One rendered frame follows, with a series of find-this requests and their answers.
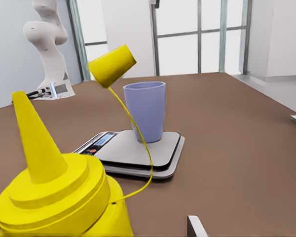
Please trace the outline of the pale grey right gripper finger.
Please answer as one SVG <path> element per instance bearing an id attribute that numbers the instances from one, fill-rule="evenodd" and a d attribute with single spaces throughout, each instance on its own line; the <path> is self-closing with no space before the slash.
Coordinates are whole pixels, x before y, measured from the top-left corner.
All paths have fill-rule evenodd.
<path id="1" fill-rule="evenodd" d="M 208 237 L 199 217 L 196 215 L 187 216 L 187 237 Z"/>

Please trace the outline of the yellow sauce bottle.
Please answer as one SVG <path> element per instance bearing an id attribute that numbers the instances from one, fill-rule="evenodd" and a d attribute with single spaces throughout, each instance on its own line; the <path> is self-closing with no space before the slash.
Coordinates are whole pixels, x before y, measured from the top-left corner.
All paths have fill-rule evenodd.
<path id="1" fill-rule="evenodd" d="M 27 162 L 0 194 L 0 237 L 131 237 L 120 185 L 91 155 L 59 151 L 23 91 L 12 94 Z"/>

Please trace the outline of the yellow tethered bottle cap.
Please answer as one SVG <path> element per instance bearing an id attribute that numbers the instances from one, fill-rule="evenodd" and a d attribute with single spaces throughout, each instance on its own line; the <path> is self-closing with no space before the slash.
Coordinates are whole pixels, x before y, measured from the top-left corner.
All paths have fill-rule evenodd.
<path id="1" fill-rule="evenodd" d="M 111 85 L 121 78 L 136 63 L 136 59 L 134 58 L 128 46 L 125 44 L 88 62 L 89 71 L 93 75 L 97 84 L 102 88 L 108 89 L 128 115 L 132 125 L 135 127 L 135 131 L 140 137 L 140 142 L 142 142 L 145 147 L 150 162 L 150 177 L 147 183 L 142 188 L 112 201 L 112 204 L 118 203 L 119 201 L 125 200 L 142 192 L 151 183 L 153 178 L 152 158 L 145 139 L 125 104 L 121 101 L 113 89 L 111 89 Z"/>

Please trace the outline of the blue plastic cup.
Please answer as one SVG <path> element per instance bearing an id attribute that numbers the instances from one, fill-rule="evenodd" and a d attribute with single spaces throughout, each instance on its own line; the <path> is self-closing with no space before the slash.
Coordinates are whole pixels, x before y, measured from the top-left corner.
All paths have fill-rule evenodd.
<path id="1" fill-rule="evenodd" d="M 126 107 L 145 142 L 153 143 L 163 134 L 166 87 L 161 81 L 146 81 L 123 87 Z"/>

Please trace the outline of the grey digital kitchen scale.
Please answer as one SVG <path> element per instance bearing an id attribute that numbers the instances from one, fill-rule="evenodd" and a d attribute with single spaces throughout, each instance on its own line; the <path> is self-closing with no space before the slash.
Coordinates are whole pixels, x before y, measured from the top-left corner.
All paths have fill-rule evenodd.
<path id="1" fill-rule="evenodd" d="M 148 178 L 168 179 L 174 175 L 185 138 L 166 131 L 161 140 L 144 144 L 137 141 L 132 130 L 101 132 L 74 152 L 98 158 L 107 173 Z"/>

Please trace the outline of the grey window frame grid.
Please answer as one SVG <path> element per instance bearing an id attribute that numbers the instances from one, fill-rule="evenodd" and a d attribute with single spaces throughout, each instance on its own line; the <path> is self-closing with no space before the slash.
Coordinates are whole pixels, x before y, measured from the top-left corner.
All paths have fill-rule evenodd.
<path id="1" fill-rule="evenodd" d="M 243 0 L 151 0 L 158 76 L 239 75 Z"/>

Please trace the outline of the silver frame post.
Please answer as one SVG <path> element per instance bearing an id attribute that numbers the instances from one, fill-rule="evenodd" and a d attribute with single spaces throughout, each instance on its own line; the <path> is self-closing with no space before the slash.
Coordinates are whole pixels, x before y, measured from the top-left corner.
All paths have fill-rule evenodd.
<path id="1" fill-rule="evenodd" d="M 67 0 L 67 6 L 69 11 L 69 17 L 71 21 L 71 28 L 74 37 L 74 44 L 79 61 L 79 69 L 82 81 L 91 81 L 90 72 L 87 66 L 87 55 L 84 45 L 82 27 L 80 22 L 80 16 L 78 11 L 77 0 Z"/>
<path id="2" fill-rule="evenodd" d="M 241 36 L 240 36 L 240 54 L 239 71 L 241 74 L 247 74 L 250 27 L 252 16 L 252 0 L 243 0 L 242 18 L 241 18 Z"/>

